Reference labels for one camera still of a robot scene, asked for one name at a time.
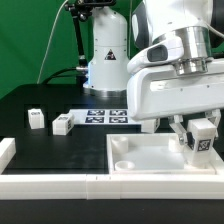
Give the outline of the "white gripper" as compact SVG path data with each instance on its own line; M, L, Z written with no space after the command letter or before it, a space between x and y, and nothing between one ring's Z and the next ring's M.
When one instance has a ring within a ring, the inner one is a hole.
M182 40L174 36L134 56L127 65L131 74L127 105L130 117L137 121L170 116L170 127L179 143L186 145L182 115L206 111L206 131L212 139L218 137L219 109L224 108L224 59L207 60L205 73L179 75L174 64L183 55Z

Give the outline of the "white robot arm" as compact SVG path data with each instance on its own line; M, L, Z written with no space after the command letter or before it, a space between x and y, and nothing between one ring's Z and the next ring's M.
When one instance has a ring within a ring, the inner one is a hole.
M224 0L142 0L132 14L140 52L128 63L129 115L136 121L167 117L187 143L186 114L203 112L217 126L224 109L224 58L212 55L224 28Z

